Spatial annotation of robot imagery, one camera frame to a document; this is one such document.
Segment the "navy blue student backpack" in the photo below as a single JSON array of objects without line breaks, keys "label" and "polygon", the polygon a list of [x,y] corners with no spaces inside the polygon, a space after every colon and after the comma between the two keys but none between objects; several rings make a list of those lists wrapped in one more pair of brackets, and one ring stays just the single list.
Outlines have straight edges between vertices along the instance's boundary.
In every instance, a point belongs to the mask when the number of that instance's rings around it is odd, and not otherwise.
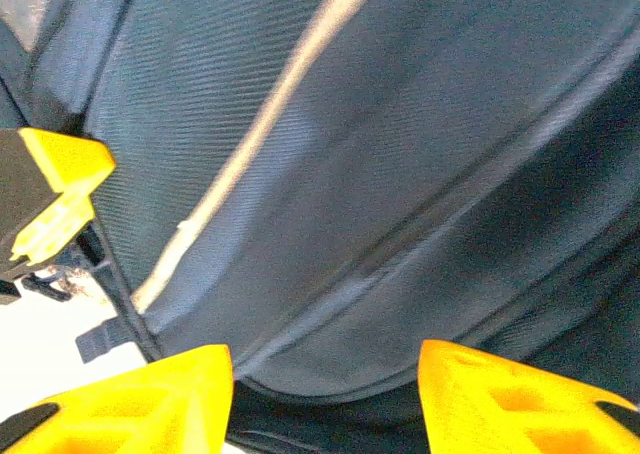
[{"label": "navy blue student backpack", "polygon": [[231,352],[230,443],[431,454],[449,341],[640,410],[640,0],[0,0],[0,129],[103,143],[84,362]]}]

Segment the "right gripper yellow black left finger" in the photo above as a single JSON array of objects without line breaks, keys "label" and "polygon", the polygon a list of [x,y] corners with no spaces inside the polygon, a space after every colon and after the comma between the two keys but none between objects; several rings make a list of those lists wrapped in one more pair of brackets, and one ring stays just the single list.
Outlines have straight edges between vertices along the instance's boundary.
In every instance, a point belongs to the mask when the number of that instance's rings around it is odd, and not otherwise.
[{"label": "right gripper yellow black left finger", "polygon": [[0,422],[0,454],[222,454],[230,350],[206,345],[39,401]]}]

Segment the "right gripper yellow black right finger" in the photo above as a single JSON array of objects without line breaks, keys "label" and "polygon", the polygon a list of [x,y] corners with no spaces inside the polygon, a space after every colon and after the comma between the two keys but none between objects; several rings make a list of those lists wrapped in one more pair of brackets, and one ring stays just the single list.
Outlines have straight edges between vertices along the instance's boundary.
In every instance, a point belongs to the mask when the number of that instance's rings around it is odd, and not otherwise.
[{"label": "right gripper yellow black right finger", "polygon": [[431,454],[640,454],[640,410],[604,389],[426,340],[417,385]]}]

